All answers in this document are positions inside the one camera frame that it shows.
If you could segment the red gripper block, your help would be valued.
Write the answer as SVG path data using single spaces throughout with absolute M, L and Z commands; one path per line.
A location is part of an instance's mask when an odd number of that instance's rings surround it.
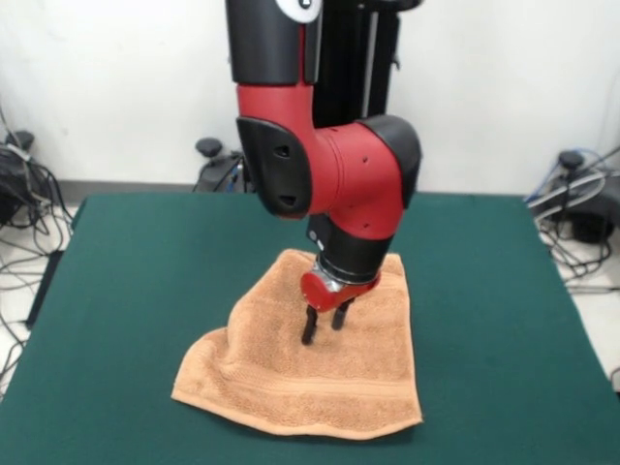
M 300 288 L 303 297 L 308 303 L 306 307 L 306 323 L 301 335 L 301 343 L 309 346 L 314 340 L 318 324 L 318 312 L 323 313 L 333 309 L 331 328 L 341 330 L 346 321 L 348 310 L 355 298 L 367 294 L 377 287 L 380 275 L 364 284 L 350 284 L 337 281 L 320 271 L 304 273 L 300 279 Z

